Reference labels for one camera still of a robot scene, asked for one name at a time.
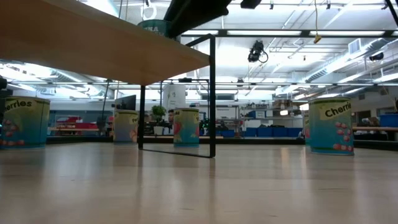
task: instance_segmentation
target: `ceiling light fixture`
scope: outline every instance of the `ceiling light fixture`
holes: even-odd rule
[[[184,32],[182,35],[206,35],[206,34],[217,35],[218,30],[188,30]]]
[[[386,81],[394,80],[396,78],[398,78],[398,73],[394,73],[394,74],[391,74],[391,75],[384,75],[381,78],[377,78],[377,79],[373,80],[373,82],[375,82],[375,83],[377,83],[377,82],[386,82]]]
[[[357,92],[357,91],[359,91],[359,90],[363,90],[363,89],[364,89],[364,87],[362,87],[362,88],[357,88],[357,89],[354,89],[354,90],[347,91],[347,92],[345,92],[344,94],[352,94],[352,93],[355,93],[355,92]]]
[[[300,95],[295,96],[294,99],[295,100],[299,100],[299,99],[302,99],[302,98],[305,98],[305,97],[306,97],[305,94],[300,94]]]
[[[227,31],[229,35],[300,35],[299,30],[229,30]]]
[[[342,80],[340,80],[340,81],[338,81],[338,83],[344,83],[344,82],[349,82],[349,81],[352,81],[352,80],[354,80],[354,79],[356,79],[356,78],[358,78],[358,77],[360,77],[361,75],[352,75],[352,76],[349,76],[349,77],[347,77],[347,78],[344,78],[344,79],[342,79]]]
[[[9,83],[9,84],[28,84],[28,85],[46,85],[47,82],[16,82],[16,83]]]
[[[317,98],[335,97],[335,96],[338,96],[338,95],[340,95],[340,94],[339,93],[330,93],[330,94],[325,94],[325,95],[322,95],[322,96],[318,96]]]
[[[385,31],[318,31],[318,35],[347,35],[347,36],[357,36],[357,35],[383,35]],[[316,31],[311,31],[310,35],[316,35]]]

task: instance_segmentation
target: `wooden floor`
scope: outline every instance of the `wooden floor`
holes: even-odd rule
[[[215,159],[111,143],[0,151],[0,223],[398,223],[398,153],[219,145]]]

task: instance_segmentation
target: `ventilation duct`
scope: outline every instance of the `ventilation duct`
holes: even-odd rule
[[[377,40],[369,41],[367,39],[356,40],[356,43],[361,43],[361,50],[353,51],[353,53],[345,53],[339,57],[335,57],[325,62],[323,65],[309,71],[301,82],[310,83],[317,78],[332,73],[341,69],[353,62],[358,58],[368,57],[380,51],[384,46],[395,41],[395,38],[379,38]]]
[[[305,78],[298,80],[298,83],[306,82],[310,83],[320,77],[331,74],[353,62],[359,58],[369,57],[383,47],[395,42],[395,38],[379,38],[379,39],[357,39],[349,44],[349,51],[340,56],[334,57],[317,68],[309,71]],[[297,89],[296,87],[285,86],[276,89],[276,93],[283,95],[290,93],[291,91]]]

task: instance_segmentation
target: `potted plant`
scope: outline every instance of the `potted plant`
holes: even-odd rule
[[[152,107],[152,117],[156,121],[156,126],[154,126],[155,135],[163,135],[163,126],[161,126],[162,117],[166,115],[166,109],[163,106],[153,106]]]

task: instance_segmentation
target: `shelf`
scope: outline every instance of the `shelf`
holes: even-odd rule
[[[209,56],[71,0],[2,0],[0,58],[149,85]]]
[[[303,117],[268,117],[268,118],[245,118],[245,120],[251,120],[251,119],[257,119],[257,120],[275,120],[275,119],[284,119],[284,120],[291,120],[291,119],[303,119]]]
[[[98,128],[55,128],[49,127],[49,131],[99,131]]]
[[[293,108],[285,108],[285,109],[280,109],[280,108],[267,108],[267,109],[250,109],[250,108],[245,108],[245,111],[283,111],[283,110],[287,110],[287,111],[297,111],[300,110],[300,108],[297,109],[293,109]]]

